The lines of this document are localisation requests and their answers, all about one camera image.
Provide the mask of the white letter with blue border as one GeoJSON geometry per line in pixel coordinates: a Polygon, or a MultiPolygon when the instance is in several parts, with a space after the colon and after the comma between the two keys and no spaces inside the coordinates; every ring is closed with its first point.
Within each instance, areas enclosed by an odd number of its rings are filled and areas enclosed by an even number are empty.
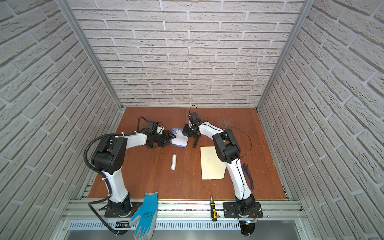
{"type": "Polygon", "coordinates": [[[177,147],[186,148],[188,144],[188,137],[183,135],[183,129],[173,128],[172,134],[176,136],[171,140],[171,144],[177,147]]]}

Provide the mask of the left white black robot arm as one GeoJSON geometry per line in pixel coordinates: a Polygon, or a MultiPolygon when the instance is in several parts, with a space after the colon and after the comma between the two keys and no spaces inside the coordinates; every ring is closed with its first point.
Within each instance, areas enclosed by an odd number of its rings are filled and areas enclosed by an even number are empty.
{"type": "Polygon", "coordinates": [[[108,189],[107,211],[114,216],[126,217],[132,211],[130,194],[125,187],[122,166],[126,150],[138,146],[152,148],[166,147],[176,135],[160,130],[153,133],[133,132],[130,134],[105,134],[94,139],[90,145],[98,142],[89,166],[103,177],[108,189]]]}

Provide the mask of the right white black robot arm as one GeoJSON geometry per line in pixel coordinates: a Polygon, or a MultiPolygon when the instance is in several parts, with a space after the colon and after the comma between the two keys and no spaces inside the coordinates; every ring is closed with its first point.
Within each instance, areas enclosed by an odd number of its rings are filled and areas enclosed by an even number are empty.
{"type": "Polygon", "coordinates": [[[183,135],[194,138],[194,147],[202,135],[213,140],[218,158],[230,173],[235,190],[235,210],[240,216],[247,216],[256,205],[241,166],[241,149],[231,129],[219,129],[209,122],[200,124],[186,124],[183,135]]]}

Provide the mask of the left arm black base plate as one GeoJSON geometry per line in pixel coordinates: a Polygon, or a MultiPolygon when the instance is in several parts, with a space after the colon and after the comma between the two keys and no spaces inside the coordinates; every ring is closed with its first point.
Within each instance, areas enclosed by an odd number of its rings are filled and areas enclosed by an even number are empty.
{"type": "Polygon", "coordinates": [[[134,213],[143,205],[143,202],[130,202],[131,208],[123,210],[113,207],[112,204],[107,204],[104,217],[106,218],[131,218],[134,213]]]}

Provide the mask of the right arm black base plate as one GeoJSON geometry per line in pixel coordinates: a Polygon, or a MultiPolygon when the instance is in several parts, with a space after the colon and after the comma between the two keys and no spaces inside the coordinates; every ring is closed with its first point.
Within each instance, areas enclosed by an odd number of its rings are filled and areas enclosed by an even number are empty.
{"type": "Polygon", "coordinates": [[[250,207],[242,207],[235,202],[224,202],[224,217],[225,218],[263,218],[263,210],[259,202],[254,202],[250,207]]]}

